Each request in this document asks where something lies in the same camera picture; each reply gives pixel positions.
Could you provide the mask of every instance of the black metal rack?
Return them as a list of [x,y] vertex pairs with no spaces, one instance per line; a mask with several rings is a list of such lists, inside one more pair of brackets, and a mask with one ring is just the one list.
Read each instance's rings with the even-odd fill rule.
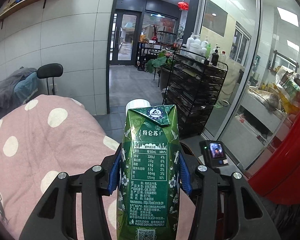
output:
[[179,134],[187,137],[201,134],[212,110],[218,100],[222,85],[228,72],[216,66],[199,54],[190,52],[203,62],[173,53],[172,67],[169,71],[168,85],[163,98],[163,104],[176,105],[178,112]]

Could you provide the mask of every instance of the black stool backrest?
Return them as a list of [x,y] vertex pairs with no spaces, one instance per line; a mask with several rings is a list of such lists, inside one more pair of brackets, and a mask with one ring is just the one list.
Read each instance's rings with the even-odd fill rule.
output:
[[50,63],[47,65],[43,65],[38,68],[37,70],[37,77],[39,79],[47,79],[47,90],[48,90],[48,95],[50,94],[49,92],[49,84],[48,84],[48,78],[52,77],[52,94],[55,95],[55,87],[54,87],[54,78],[55,77],[61,77],[63,74],[63,66],[59,63]]

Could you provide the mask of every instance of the metal bolt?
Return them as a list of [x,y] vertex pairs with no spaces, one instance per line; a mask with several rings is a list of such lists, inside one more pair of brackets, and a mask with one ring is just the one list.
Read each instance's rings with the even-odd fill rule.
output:
[[206,171],[206,170],[207,170],[207,167],[204,166],[204,165],[200,165],[200,166],[198,166],[198,170],[199,170],[199,171]]
[[95,172],[101,171],[101,169],[102,169],[102,168],[101,168],[100,165],[96,165],[96,166],[93,166],[93,167],[92,167],[92,170],[95,171]]
[[61,172],[58,174],[59,179],[64,179],[66,176],[67,176],[67,174],[65,172]]
[[241,173],[239,173],[239,172],[235,172],[235,173],[233,174],[233,176],[234,176],[236,179],[241,179],[241,178],[242,178],[242,175],[241,175]]

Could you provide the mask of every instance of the pink blanket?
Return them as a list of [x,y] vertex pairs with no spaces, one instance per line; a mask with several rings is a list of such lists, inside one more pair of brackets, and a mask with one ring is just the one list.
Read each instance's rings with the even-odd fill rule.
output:
[[[56,175],[84,173],[114,154],[118,143],[71,98],[40,95],[0,120],[0,220],[18,239],[33,208]],[[111,237],[116,239],[116,191],[103,197]],[[187,239],[194,205],[181,191],[177,239]],[[81,195],[77,234],[83,240]]]

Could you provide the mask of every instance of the green milk carton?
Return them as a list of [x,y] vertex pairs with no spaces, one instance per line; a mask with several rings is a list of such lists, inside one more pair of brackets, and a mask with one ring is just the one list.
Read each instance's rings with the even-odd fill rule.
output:
[[117,198],[118,240],[175,240],[179,133],[175,105],[129,109]]

